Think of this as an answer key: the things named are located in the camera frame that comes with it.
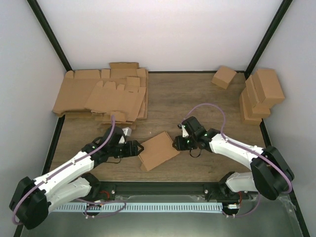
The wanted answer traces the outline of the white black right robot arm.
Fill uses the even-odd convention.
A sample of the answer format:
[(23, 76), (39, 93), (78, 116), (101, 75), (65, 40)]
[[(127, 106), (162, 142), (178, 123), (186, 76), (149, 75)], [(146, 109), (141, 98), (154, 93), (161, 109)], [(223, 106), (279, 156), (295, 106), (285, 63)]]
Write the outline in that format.
[(206, 130), (195, 117), (178, 125), (182, 135), (175, 137), (173, 148), (178, 151), (200, 150), (228, 157), (249, 172), (230, 172), (221, 179), (220, 195), (230, 199), (238, 192), (258, 192), (269, 200), (292, 190), (294, 173), (273, 146), (261, 148), (231, 139), (216, 129)]

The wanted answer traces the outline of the brown cardboard box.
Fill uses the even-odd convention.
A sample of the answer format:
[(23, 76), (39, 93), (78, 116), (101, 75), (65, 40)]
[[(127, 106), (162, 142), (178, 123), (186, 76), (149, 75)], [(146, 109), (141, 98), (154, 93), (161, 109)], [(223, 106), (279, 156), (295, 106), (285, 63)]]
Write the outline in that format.
[(140, 169), (145, 172), (150, 171), (179, 155), (180, 152), (172, 144), (173, 140), (165, 131), (143, 142), (141, 145), (144, 150), (138, 155), (142, 162)]

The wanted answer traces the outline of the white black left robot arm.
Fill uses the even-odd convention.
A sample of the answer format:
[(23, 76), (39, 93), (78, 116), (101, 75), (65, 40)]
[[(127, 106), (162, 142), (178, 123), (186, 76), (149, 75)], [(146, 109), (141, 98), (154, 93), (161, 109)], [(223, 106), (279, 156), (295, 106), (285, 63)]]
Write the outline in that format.
[(144, 147), (127, 138), (131, 129), (110, 126), (103, 136), (86, 144), (74, 157), (56, 169), (35, 179), (25, 177), (19, 181), (9, 208), (12, 222), (33, 229), (50, 212), (79, 200), (91, 206), (101, 206), (100, 181), (91, 173), (109, 158), (128, 158), (139, 155)]

